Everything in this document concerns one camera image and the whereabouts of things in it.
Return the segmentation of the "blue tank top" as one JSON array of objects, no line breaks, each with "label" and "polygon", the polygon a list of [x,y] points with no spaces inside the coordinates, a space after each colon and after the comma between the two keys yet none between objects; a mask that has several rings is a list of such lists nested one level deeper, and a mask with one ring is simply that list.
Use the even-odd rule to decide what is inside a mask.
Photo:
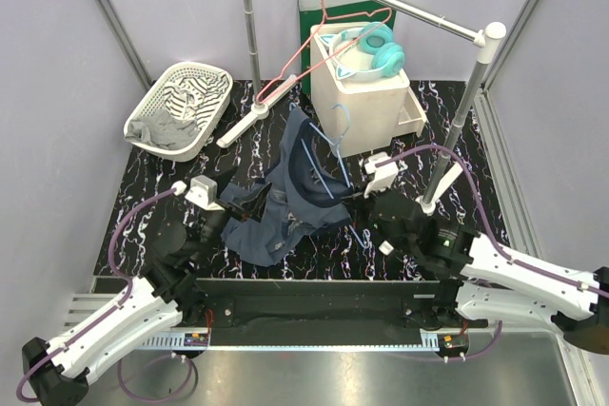
[{"label": "blue tank top", "polygon": [[229,184],[221,193],[225,202],[245,203],[271,185],[258,222],[230,220],[222,233],[225,247],[242,261],[272,266],[302,238],[352,224],[343,203],[352,189],[322,168],[313,152],[314,135],[311,119],[301,109],[292,109],[279,144],[279,161],[250,188]]}]

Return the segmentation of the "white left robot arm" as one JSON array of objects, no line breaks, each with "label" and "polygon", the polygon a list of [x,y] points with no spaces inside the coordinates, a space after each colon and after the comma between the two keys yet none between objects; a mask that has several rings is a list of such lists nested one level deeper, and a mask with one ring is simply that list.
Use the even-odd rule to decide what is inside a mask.
[{"label": "white left robot arm", "polygon": [[[264,185],[243,203],[234,203],[217,197],[216,188],[215,181],[192,186],[178,181],[137,204],[119,221],[108,246],[108,264],[125,287],[63,334],[49,340],[32,338],[23,346],[23,376],[16,387],[20,401],[76,405],[100,375],[147,339],[204,318],[206,304],[196,285],[200,258],[220,239],[229,221],[259,221],[270,190]],[[122,272],[115,251],[128,223],[145,208],[180,195],[207,213],[202,240],[189,242],[184,227],[168,225],[141,273],[131,277]]]}]

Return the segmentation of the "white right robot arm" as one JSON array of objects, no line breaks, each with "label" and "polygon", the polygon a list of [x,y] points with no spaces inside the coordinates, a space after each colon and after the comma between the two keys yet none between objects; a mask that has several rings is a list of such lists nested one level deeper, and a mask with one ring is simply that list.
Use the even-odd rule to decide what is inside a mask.
[{"label": "white right robot arm", "polygon": [[608,269],[582,271],[531,257],[462,224],[443,222],[398,191],[358,192],[342,202],[389,258],[416,263],[447,294],[432,302],[437,323],[509,320],[538,325],[589,353],[608,352]]}]

